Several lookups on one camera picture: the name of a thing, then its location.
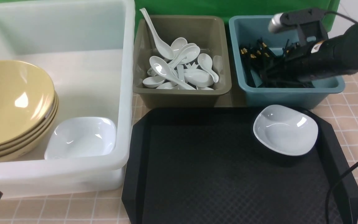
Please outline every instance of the textured tray surface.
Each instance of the textured tray surface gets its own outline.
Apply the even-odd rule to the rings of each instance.
[[[143,224],[324,223],[328,181],[317,150],[290,168],[267,162],[254,152],[255,115],[151,126]],[[342,223],[333,198],[330,216]]]

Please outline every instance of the white ceramic spoon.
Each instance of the white ceramic spoon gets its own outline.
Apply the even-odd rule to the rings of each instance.
[[[219,81],[218,74],[212,70],[212,58],[209,55],[205,53],[200,54],[197,62],[204,71],[208,72],[212,76],[213,82],[217,83]]]
[[[171,44],[171,49],[173,50],[173,55],[176,56],[179,54],[179,51],[187,44],[187,40],[183,37],[179,37],[174,40]]]
[[[173,68],[171,68],[171,67],[170,67],[170,69],[171,69],[172,74],[175,75],[177,78],[179,78],[178,72],[176,72],[175,69],[173,69]]]
[[[182,60],[184,59],[192,59],[191,61],[195,60],[197,58],[197,56],[200,54],[200,47],[198,47],[197,45],[189,45],[186,44],[178,53],[178,55],[168,63],[168,65],[171,68],[176,68],[176,66],[178,65],[183,65],[185,63],[183,63]]]
[[[212,59],[213,62],[213,68],[215,71],[218,71],[219,75],[223,70],[223,59],[220,55],[215,55]]]
[[[195,62],[193,62],[193,65],[191,65],[191,68],[193,68],[193,69],[196,69],[198,67],[199,67],[199,65],[197,65]]]
[[[180,81],[182,82],[186,82],[185,81],[185,71],[184,71],[184,67],[183,65],[178,65],[176,66],[176,69],[178,71],[178,78]]]
[[[207,72],[192,68],[185,71],[185,78],[191,84],[201,88],[213,85],[213,79]]]
[[[161,76],[147,77],[143,80],[143,85],[147,88],[156,88],[165,82],[165,78]]]
[[[158,33],[154,28],[153,22],[150,19],[149,14],[147,13],[147,10],[145,8],[141,8],[139,10],[142,12],[146,23],[149,25],[150,31],[152,32],[153,39],[155,42],[155,47],[157,48],[158,52],[163,57],[172,60],[175,57],[175,55],[173,54],[173,50],[167,43],[165,43],[163,40],[161,40],[161,38],[159,38]]]
[[[172,74],[171,68],[162,58],[157,56],[152,56],[149,59],[149,62],[153,70],[161,77],[177,83],[179,86],[183,87],[184,89],[195,90],[195,88],[193,88],[191,85],[180,81],[174,74]]]
[[[157,89],[173,89],[175,86],[177,86],[177,84],[174,82],[166,82],[157,87]]]
[[[179,54],[184,50],[184,49],[186,49],[186,48],[188,48],[188,47],[191,47],[191,46],[196,46],[196,44],[185,44],[182,48],[180,48],[179,49],[179,51],[177,51],[175,54],[175,58],[172,60],[172,61],[170,61],[169,63],[168,63],[168,65],[172,68],[172,69],[175,69],[176,68],[176,66],[171,66],[172,65],[172,62],[173,61],[175,61],[177,58],[178,58],[178,56],[179,56]],[[194,57],[194,59],[196,59],[197,58],[197,56],[198,56],[198,54],[196,55],[196,56],[194,56],[194,54],[195,53],[193,53],[193,55],[189,55],[189,57],[191,57],[191,58],[193,58]],[[149,75],[149,76],[156,76],[157,74],[153,71],[153,68],[149,68],[149,70],[147,70],[147,74]]]
[[[195,43],[190,43],[190,44],[186,44],[184,47],[183,47],[183,50],[186,48],[186,47],[191,47],[191,46],[197,46],[197,44]],[[198,56],[199,56],[200,52],[196,53],[194,52],[193,54],[188,54],[180,63],[179,65],[184,65],[186,63],[190,63],[192,61],[194,61]]]

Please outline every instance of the olive green plastic bin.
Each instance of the olive green plastic bin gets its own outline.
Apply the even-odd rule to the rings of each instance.
[[[172,90],[146,88],[142,81],[147,78],[149,58],[160,56],[145,20],[139,22],[135,38],[133,65],[133,92],[138,93],[148,108],[158,107],[213,107],[219,98],[230,91],[229,54],[223,20],[215,16],[151,16],[155,29],[163,41],[171,44],[176,38],[184,37],[195,43],[211,58],[222,59],[219,82],[215,90]]]

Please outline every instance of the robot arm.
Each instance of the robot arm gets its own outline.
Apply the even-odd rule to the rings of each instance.
[[[292,49],[283,63],[267,68],[265,78],[288,75],[300,82],[358,72],[358,22],[343,35],[328,39],[322,26],[326,11],[317,8],[277,14],[269,24],[269,31],[280,33],[297,29],[300,46]],[[315,36],[316,41],[307,42]]]

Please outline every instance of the pink tiled countertop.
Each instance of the pink tiled countertop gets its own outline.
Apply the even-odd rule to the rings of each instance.
[[[332,124],[349,165],[358,161],[358,74],[345,76],[345,91],[330,95],[313,112]],[[243,92],[233,86],[216,106],[244,106]],[[133,122],[149,110],[133,97]],[[353,172],[358,183],[358,169]],[[129,224],[122,189],[81,194],[3,200],[0,224]]]

